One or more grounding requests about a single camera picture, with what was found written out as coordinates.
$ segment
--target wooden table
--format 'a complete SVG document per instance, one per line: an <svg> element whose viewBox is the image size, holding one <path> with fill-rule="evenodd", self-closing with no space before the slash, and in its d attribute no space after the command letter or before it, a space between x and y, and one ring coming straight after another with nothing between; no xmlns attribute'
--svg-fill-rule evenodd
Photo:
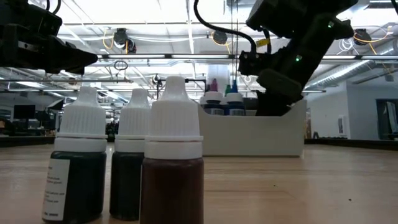
<svg viewBox="0 0 398 224"><path fill-rule="evenodd" d="M103 217L109 217L110 149ZM0 149L0 223L42 223L52 146ZM398 153L307 146L297 158L206 158L205 224L397 223Z"/></svg>

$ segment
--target bottle label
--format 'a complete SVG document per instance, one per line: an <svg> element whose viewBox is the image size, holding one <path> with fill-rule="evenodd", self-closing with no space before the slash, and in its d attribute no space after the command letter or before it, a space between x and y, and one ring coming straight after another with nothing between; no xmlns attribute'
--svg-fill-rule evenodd
<svg viewBox="0 0 398 224"><path fill-rule="evenodd" d="M230 116L245 116L245 112L242 109L229 109Z"/></svg>
<svg viewBox="0 0 398 224"><path fill-rule="evenodd" d="M224 115L224 110L222 109L216 109L216 108L207 108L205 109L206 113L211 114L211 115Z"/></svg>
<svg viewBox="0 0 398 224"><path fill-rule="evenodd" d="M45 220L63 220L69 165L70 161L67 159L50 159L42 212L42 218Z"/></svg>

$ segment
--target ceiling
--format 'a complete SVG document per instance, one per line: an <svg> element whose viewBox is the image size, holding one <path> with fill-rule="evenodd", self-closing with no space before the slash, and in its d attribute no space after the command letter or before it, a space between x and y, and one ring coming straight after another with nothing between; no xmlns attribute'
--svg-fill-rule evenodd
<svg viewBox="0 0 398 224"><path fill-rule="evenodd" d="M45 8L46 0L30 0L31 4ZM225 0L200 0L198 10L204 20L215 23L225 28L237 29L249 34L256 39L264 38L262 33L246 27L244 22L249 16L251 7L243 3L254 2L253 0L242 0L242 5L236 12L226 6ZM57 5L57 0L50 0L50 10L53 11ZM137 46L137 54L239 54L240 51L250 49L249 42L241 37L229 36L229 46L216 45L212 38L212 30L201 25L193 13L193 0L62 0L62 5L57 13L63 19L64 25L61 27L58 37L64 41L75 44L79 49L95 54L123 54L124 52L117 47L108 49L111 45L111 37L117 28L126 28L130 38L134 39ZM354 14L350 12L342 13L340 19L351 19L351 24L355 29L365 28L371 34L373 40L379 40L373 46L377 50L378 46L395 38L398 32L398 16L393 9L361 9ZM277 51L287 45L289 40L278 39L272 35L272 48ZM370 47L353 45L352 40L337 40L330 47L328 55L369 55L373 54ZM232 74L234 67L232 61L217 60L166 60L152 59L150 66L147 60L128 60L133 66L129 66L126 71L119 72L113 68L113 61L100 60L95 66L87 67L84 77L78 77L70 73L59 75L46 75L43 71L28 71L27 73L2 72L0 76L9 78L15 76L18 79L63 79L75 77L77 79L96 80L93 85L102 89L130 90L132 88L146 88L152 90L151 98L156 98L153 92L152 77L158 74L162 78L170 75L180 75L185 78L206 79L208 65L220 63L228 66L229 75ZM322 64L313 74L317 77L332 68L336 64ZM101 80L116 80L116 82L103 82ZM82 83L69 85L68 83L41 83L45 88L73 89L76 90ZM255 82L254 77L247 77L246 82L243 78L238 80L240 90L261 89ZM16 88L27 88L18 83L13 83ZM190 97L198 100L203 95L204 84L187 83L187 89L192 92ZM76 97L74 92L58 93L61 96ZM245 93L247 96L254 96L252 93ZM120 98L129 99L130 93L117 93ZM117 98L116 101L122 103L123 100Z"/></svg>

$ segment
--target brown liquid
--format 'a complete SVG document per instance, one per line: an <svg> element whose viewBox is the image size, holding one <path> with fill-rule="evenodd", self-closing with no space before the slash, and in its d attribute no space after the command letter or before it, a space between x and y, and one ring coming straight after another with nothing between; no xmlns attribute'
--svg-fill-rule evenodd
<svg viewBox="0 0 398 224"><path fill-rule="evenodd" d="M140 224L203 224L203 159L144 159Z"/></svg>

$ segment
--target white tray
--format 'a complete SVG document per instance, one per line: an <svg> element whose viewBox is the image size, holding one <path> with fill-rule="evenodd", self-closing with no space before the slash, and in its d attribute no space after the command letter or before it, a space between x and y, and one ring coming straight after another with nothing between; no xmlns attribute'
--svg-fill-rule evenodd
<svg viewBox="0 0 398 224"><path fill-rule="evenodd" d="M301 156L306 109L302 100L282 117L215 116L199 106L203 155Z"/></svg>

